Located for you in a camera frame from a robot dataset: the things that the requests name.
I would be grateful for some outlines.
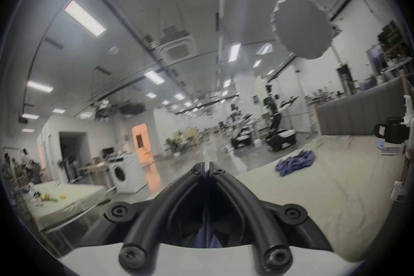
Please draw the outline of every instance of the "bed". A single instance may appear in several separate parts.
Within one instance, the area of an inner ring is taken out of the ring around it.
[[[42,206],[35,206],[25,195],[27,208],[40,232],[70,221],[76,215],[96,206],[105,200],[106,188],[101,185],[65,184],[51,181],[35,185],[40,193],[49,193],[51,197],[65,199],[59,201],[44,201]]]

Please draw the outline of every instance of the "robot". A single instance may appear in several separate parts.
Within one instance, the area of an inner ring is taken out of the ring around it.
[[[293,102],[298,97],[291,97],[288,101],[280,103],[280,107],[278,108],[276,100],[279,99],[279,96],[276,95],[275,98],[273,98],[272,86],[266,85],[266,91],[268,97],[266,97],[263,101],[266,108],[270,109],[273,115],[270,132],[266,136],[266,143],[271,147],[272,150],[279,151],[296,144],[296,131],[293,129],[279,129],[279,124],[280,120],[282,119],[282,112],[292,106]]]

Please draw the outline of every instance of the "ceiling vent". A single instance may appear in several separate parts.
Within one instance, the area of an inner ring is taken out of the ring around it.
[[[197,55],[194,37],[187,31],[177,31],[175,25],[163,29],[163,31],[165,37],[160,39],[160,45],[156,50],[168,65],[188,60]]]

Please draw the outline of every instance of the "washing machine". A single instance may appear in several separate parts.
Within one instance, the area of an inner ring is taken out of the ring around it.
[[[108,163],[117,193],[135,193],[147,185],[136,153],[116,155]]]

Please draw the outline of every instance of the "wrinkled sheet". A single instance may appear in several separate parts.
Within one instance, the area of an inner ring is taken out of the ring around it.
[[[337,254],[360,261],[391,209],[391,188],[404,163],[399,155],[380,155],[377,140],[321,136],[303,147],[315,154],[311,167],[281,177],[276,160],[237,178],[261,200],[303,206]]]
[[[39,231],[57,226],[105,200],[105,186],[65,183],[56,186],[56,183],[51,181],[36,184],[35,188],[41,193],[49,193],[52,198],[59,199],[61,195],[66,195],[66,199],[59,199],[58,202],[44,201],[42,206],[35,206],[29,202],[30,197],[24,195],[28,210]]]

